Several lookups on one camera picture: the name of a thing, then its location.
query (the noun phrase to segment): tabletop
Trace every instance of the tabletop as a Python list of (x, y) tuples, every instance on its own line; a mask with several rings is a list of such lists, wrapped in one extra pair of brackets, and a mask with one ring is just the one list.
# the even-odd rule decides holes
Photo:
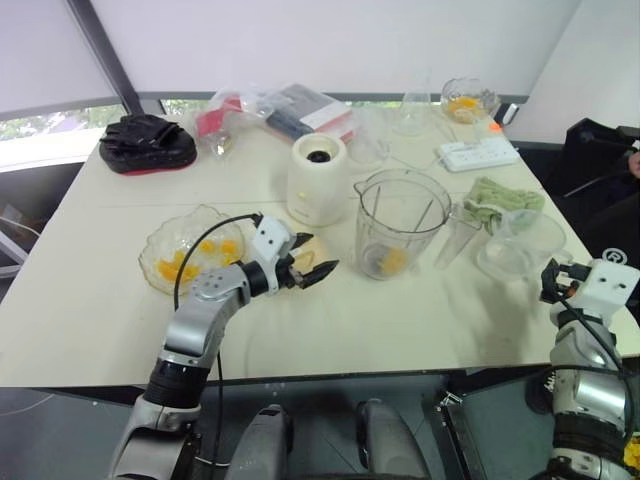
[[(453, 130), (460, 139), (470, 135), (467, 126)], [(392, 136), (394, 159), (383, 167), (410, 163), (454, 201), (483, 175), (544, 193), (521, 160), (447, 172), (433, 153), (451, 141), (445, 137), (440, 129)], [(232, 318), (221, 348), (225, 378), (548, 362), (556, 328), (549, 306), (538, 301), (539, 280), (502, 283), (480, 271), (475, 256), (488, 238), (484, 232), (445, 270), (433, 267), (447, 239), (443, 229), (409, 271), (385, 282), (369, 279), (353, 262), (355, 192), (342, 220), (329, 227), (309, 228), (286, 213), (290, 152), (291, 143), (256, 128), (224, 160), (200, 152), (183, 170), (126, 177), (111, 172), (94, 150), (0, 304), (0, 386), (146, 383), (173, 309), (168, 295), (147, 284), (137, 257), (163, 221), (199, 204), (284, 219), (314, 233), (323, 257), (341, 261), (318, 285), (256, 298)], [(549, 198), (544, 212), (564, 227), (574, 260), (587, 262), (587, 250)], [(623, 355), (640, 353), (640, 330), (625, 309), (614, 316), (613, 331)]]

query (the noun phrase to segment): glass bowl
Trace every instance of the glass bowl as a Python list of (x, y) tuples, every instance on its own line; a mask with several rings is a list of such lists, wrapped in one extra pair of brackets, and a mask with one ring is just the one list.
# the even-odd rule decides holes
[(493, 110), (500, 98), (477, 78), (453, 78), (442, 87), (440, 105), (445, 115), (458, 123), (474, 123)]
[[(175, 278), (184, 256), (205, 230), (229, 218), (213, 207), (198, 206), (193, 212), (164, 222), (147, 237), (147, 244), (138, 257), (144, 278), (149, 284), (169, 295), (173, 294)], [(245, 253), (245, 240), (240, 228), (231, 223), (209, 234), (182, 272), (179, 293), (182, 295), (199, 273), (230, 265)]]

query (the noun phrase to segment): green towel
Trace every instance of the green towel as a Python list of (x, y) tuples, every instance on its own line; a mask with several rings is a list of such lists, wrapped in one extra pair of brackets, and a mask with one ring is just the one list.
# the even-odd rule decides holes
[(476, 180), (464, 199), (464, 208), (492, 234), (493, 225), (503, 213), (513, 210), (541, 211), (544, 197), (537, 192), (503, 187), (487, 177)]

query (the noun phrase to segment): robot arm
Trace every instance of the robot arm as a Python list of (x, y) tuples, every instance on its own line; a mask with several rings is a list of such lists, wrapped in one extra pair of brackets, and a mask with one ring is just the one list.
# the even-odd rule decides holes
[(337, 261), (302, 275), (291, 249), (312, 235), (295, 234), (262, 217), (251, 245), (253, 260), (200, 274), (175, 312), (149, 384), (133, 407), (115, 451), (110, 478), (186, 478), (199, 449), (194, 424), (200, 396), (231, 317), (252, 297), (280, 288), (306, 288), (326, 277)]
[[(569, 286), (556, 282), (562, 273), (572, 280)], [(639, 279), (640, 272), (634, 268), (602, 260), (589, 267), (558, 265), (552, 260), (542, 274), (541, 297), (554, 303), (551, 319), (558, 327), (551, 364), (563, 367), (556, 371), (553, 389), (549, 478), (631, 479), (622, 459), (632, 400), (622, 375), (616, 374), (622, 361), (609, 326)], [(561, 298), (564, 303), (557, 303)]]

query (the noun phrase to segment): power strip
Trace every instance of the power strip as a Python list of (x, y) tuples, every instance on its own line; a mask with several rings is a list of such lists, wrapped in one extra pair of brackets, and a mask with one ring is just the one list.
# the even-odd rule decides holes
[(483, 138), (477, 144), (445, 143), (438, 153), (451, 172), (510, 165), (520, 159), (518, 151), (504, 137)]

